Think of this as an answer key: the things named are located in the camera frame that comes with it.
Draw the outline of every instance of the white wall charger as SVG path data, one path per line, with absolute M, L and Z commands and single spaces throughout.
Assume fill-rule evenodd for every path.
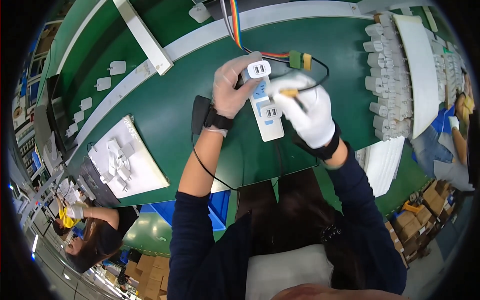
M 247 67 L 250 78 L 261 78 L 270 75 L 272 68 L 266 60 L 252 62 Z
M 282 117 L 282 110 L 276 104 L 265 105 L 260 109 L 260 113 L 264 120 L 274 120 Z

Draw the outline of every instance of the white cotton glove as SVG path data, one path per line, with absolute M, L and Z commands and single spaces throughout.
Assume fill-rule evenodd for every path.
M 460 121 L 458 120 L 457 117 L 453 116 L 453 117 L 448 117 L 448 120 L 450 121 L 450 128 L 453 129 L 453 128 L 456 128 L 457 130 L 460 129 Z
M 227 61 L 215 72 L 213 105 L 218 115 L 233 119 L 245 105 L 245 102 L 262 79 L 249 79 L 238 90 L 235 90 L 234 87 L 239 79 L 239 74 L 249 64 L 259 60 L 262 60 L 260 52 L 252 52 L 249 55 Z
M 267 93 L 273 97 L 283 111 L 287 120 L 292 123 L 298 135 L 312 149 L 317 149 L 328 143 L 335 133 L 335 123 L 332 119 L 330 96 L 320 85 L 315 89 L 300 92 L 297 99 L 303 109 L 291 97 L 279 93 L 283 89 L 301 89 L 315 85 L 315 80 L 296 72 L 293 75 L 272 80 Z
M 67 203 L 67 216 L 72 219 L 83 219 L 84 206 Z

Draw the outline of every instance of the hand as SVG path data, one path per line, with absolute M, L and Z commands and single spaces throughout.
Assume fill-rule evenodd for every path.
M 458 120 L 457 117 L 453 116 L 453 117 L 448 117 L 448 120 L 450 121 L 450 128 L 453 129 L 453 128 L 456 128 L 457 130 L 460 129 L 460 121 Z
M 252 62 L 260 60 L 262 60 L 262 55 L 256 51 L 229 60 L 218 68 L 213 82 L 213 103 L 218 115 L 233 119 L 245 105 L 245 102 L 262 79 L 249 79 L 238 90 L 235 90 L 234 87 L 237 84 L 240 72 Z
M 84 207 L 82 205 L 67 203 L 67 216 L 73 219 L 83 219 Z
M 297 99 L 303 105 L 302 109 L 293 98 L 280 94 L 280 90 L 301 89 L 314 84 L 312 78 L 298 72 L 272 80 L 270 87 L 267 87 L 268 94 L 273 96 L 275 104 L 282 109 L 285 118 L 292 123 L 298 135 L 312 149 L 328 144 L 335 133 L 330 96 L 320 85 L 300 92 Z

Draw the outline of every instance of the shelf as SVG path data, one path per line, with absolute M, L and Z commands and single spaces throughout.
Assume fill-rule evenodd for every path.
M 29 149 L 25 152 L 24 155 L 22 155 L 22 158 L 24 158 L 25 156 L 27 156 L 27 155 L 28 155 L 29 153 L 31 153 L 32 150 L 34 150 L 34 149 L 35 149 L 35 143 L 33 144 L 33 146 L 32 146 L 31 148 L 29 148 Z
M 25 137 L 18 141 L 18 147 L 20 148 L 23 144 L 25 144 L 28 140 L 35 136 L 35 130 L 27 133 Z
M 31 176 L 31 180 L 35 179 L 35 177 L 37 177 L 43 171 L 43 169 L 43 166 L 39 167 L 38 170 Z

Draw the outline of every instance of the blue plastic crate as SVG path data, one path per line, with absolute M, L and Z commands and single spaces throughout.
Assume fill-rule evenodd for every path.
M 213 231 L 225 230 L 227 228 L 226 223 L 229 198 L 230 190 L 216 192 L 210 195 L 210 201 L 208 202 L 210 214 L 208 216 L 212 220 Z M 143 205 L 140 210 L 141 213 L 158 213 L 170 226 L 172 226 L 174 211 L 175 200 Z

